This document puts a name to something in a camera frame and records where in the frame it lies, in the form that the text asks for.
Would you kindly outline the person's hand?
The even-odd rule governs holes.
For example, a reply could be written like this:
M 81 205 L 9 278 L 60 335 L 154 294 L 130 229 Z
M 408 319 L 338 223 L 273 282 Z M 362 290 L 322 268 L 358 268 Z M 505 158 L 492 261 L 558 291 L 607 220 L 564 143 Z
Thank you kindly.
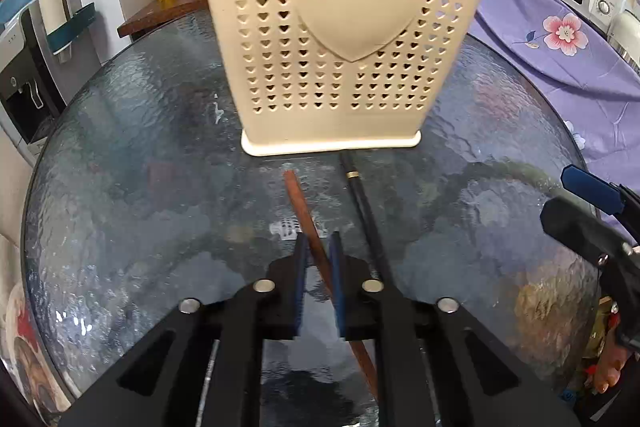
M 611 297 L 599 300 L 596 321 L 582 356 L 585 363 L 585 388 L 592 393 L 605 393 L 620 381 L 623 368 L 639 355 L 620 347 L 615 340 L 615 329 L 620 323 L 618 306 Z

